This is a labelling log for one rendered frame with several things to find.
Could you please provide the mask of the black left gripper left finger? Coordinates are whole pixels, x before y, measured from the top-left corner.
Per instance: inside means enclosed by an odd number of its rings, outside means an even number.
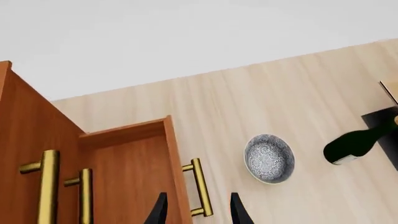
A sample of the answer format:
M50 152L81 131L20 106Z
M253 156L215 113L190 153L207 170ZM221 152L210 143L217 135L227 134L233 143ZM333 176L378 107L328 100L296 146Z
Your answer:
M165 224L168 212L167 193L161 192L145 224Z

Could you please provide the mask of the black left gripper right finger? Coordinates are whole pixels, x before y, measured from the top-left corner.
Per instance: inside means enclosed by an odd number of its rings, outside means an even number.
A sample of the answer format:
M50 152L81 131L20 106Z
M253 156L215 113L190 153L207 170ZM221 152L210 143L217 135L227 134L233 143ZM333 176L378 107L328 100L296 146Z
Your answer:
M254 224L237 192L231 193L230 211L233 224Z

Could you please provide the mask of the open wooden drawer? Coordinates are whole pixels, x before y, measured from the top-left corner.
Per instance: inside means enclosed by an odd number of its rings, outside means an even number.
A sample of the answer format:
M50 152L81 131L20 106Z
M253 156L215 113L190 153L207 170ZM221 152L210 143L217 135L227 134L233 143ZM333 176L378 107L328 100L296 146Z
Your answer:
M166 224L192 224L171 117L81 135L80 165L93 171L94 224L143 224L166 193Z

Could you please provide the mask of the dark green wine bottle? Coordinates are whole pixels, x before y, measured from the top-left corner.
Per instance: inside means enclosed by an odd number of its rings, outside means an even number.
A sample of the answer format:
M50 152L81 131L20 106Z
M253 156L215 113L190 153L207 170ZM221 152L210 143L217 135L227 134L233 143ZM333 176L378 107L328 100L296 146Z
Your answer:
M343 134L328 143L323 149L325 159L334 165L356 160L367 154L383 136L398 128L398 116L367 130L356 130Z

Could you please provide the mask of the wooden cabinet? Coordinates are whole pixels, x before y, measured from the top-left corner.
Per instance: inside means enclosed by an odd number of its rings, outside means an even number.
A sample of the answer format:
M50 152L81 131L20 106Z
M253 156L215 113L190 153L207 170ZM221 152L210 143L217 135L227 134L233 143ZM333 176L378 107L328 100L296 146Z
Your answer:
M78 175L78 137L83 130L0 62L0 224L35 224L40 173L19 167L60 153L59 182Z

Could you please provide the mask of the blue white patterned bowl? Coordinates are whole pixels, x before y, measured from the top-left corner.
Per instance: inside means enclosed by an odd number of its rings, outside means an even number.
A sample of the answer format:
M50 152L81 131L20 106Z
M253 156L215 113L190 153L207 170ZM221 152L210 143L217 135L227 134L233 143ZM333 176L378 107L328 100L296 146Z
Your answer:
M265 184L280 184L292 175L295 155L290 146L272 134L259 134L248 141L243 151L248 172Z

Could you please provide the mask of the pale flat box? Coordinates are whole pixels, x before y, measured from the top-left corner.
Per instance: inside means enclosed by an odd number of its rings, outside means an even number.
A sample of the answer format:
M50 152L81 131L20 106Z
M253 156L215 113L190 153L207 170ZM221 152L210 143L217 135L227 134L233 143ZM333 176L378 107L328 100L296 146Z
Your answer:
M392 102L398 106L398 80L380 81L379 84Z

